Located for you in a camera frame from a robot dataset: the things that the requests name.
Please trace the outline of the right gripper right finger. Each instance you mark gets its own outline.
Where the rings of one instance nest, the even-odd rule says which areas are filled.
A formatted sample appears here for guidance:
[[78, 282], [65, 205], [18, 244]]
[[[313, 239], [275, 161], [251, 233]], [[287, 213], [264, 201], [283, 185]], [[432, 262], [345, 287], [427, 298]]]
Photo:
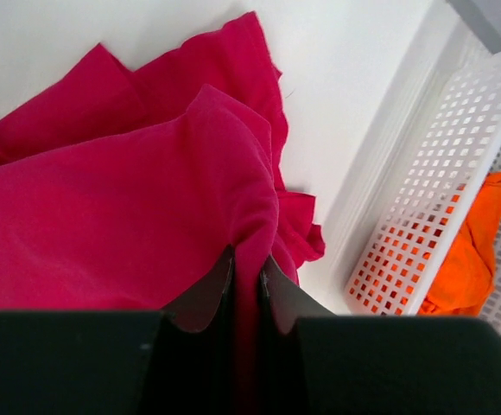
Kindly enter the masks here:
[[273, 259], [258, 288], [262, 414], [501, 414], [501, 336], [488, 323], [337, 316]]

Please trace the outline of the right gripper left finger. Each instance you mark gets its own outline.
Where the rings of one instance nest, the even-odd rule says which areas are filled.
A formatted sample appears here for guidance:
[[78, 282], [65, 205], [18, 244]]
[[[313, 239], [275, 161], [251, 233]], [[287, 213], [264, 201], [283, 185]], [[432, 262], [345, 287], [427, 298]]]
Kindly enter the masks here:
[[0, 414], [225, 414], [234, 255], [160, 310], [0, 311]]

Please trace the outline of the magenta t shirt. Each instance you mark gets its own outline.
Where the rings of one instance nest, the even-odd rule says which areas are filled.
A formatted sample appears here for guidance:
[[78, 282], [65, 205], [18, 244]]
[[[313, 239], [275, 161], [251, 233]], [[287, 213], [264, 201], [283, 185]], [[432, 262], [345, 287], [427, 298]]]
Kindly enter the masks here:
[[0, 309], [159, 309], [235, 253], [235, 410], [258, 411], [257, 287], [326, 249], [285, 187], [257, 14], [137, 70], [104, 46], [0, 120]]

